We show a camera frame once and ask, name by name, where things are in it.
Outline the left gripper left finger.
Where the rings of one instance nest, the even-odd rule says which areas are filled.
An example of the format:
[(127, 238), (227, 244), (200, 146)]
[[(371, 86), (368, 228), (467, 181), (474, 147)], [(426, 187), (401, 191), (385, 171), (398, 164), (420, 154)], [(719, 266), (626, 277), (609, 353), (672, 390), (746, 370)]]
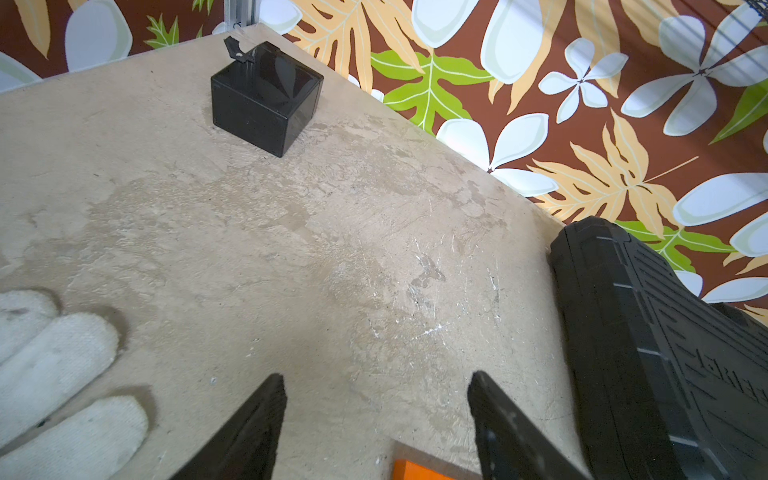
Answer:
[(284, 378), (273, 373), (173, 477), (271, 479), (286, 406)]

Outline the orange block top left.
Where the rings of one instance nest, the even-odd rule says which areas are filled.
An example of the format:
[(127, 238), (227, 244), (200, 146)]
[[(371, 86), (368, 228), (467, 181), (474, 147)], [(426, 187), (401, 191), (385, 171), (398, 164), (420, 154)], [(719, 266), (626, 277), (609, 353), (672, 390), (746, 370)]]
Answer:
[(393, 480), (453, 480), (451, 477), (440, 474), (434, 470), (414, 462), (398, 459), (394, 463)]

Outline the black plastic tool case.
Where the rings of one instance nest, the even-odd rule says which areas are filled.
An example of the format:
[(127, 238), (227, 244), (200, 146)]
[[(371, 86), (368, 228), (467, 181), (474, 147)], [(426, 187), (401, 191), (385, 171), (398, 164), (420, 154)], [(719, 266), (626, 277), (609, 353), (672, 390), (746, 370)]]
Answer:
[(765, 478), (766, 327), (598, 217), (564, 227), (549, 260), (592, 476)]

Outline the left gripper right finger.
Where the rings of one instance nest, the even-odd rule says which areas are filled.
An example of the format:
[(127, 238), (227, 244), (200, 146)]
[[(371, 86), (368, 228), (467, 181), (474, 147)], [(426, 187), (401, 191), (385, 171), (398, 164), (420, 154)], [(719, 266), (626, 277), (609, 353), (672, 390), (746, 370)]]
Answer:
[(472, 374), (467, 399), (483, 478), (587, 478), (486, 372)]

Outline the small black box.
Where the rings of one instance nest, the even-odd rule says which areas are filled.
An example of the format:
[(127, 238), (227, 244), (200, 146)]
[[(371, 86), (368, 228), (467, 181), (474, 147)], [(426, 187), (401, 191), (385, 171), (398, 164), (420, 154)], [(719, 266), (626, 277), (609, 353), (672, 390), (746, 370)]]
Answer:
[(224, 39), (232, 63), (211, 77), (213, 124), (278, 157), (314, 116), (324, 77), (270, 42), (245, 52)]

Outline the white cloth glove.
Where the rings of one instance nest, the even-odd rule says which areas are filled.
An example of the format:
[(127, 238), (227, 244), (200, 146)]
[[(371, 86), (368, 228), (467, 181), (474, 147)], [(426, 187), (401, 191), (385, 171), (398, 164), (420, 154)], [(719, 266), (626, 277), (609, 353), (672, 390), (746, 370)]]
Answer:
[[(37, 428), (114, 362), (119, 333), (89, 312), (63, 315), (37, 290), (1, 295), (1, 445)], [(149, 419), (133, 396), (113, 396), (1, 457), (4, 479), (109, 479), (144, 442)]]

